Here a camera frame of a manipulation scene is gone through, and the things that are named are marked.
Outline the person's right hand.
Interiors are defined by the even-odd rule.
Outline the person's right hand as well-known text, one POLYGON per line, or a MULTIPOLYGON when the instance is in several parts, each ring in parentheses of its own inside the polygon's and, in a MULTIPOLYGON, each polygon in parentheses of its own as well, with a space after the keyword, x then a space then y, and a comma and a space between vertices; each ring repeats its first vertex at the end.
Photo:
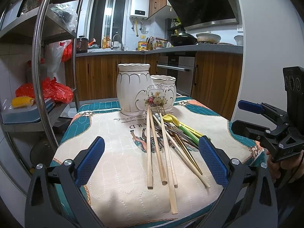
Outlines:
POLYGON ((269 169, 269 173, 271 174, 271 178, 275 183, 277 179, 281 177, 281 170, 295 170, 298 166, 299 169, 295 172, 290 183, 294 182, 295 180, 301 178, 303 176, 303 161, 301 161, 303 156, 303 151, 300 154, 288 158, 285 161, 281 161, 280 163, 273 163, 271 161, 272 155, 268 150, 266 150, 266 155, 268 156, 267 165, 269 169))

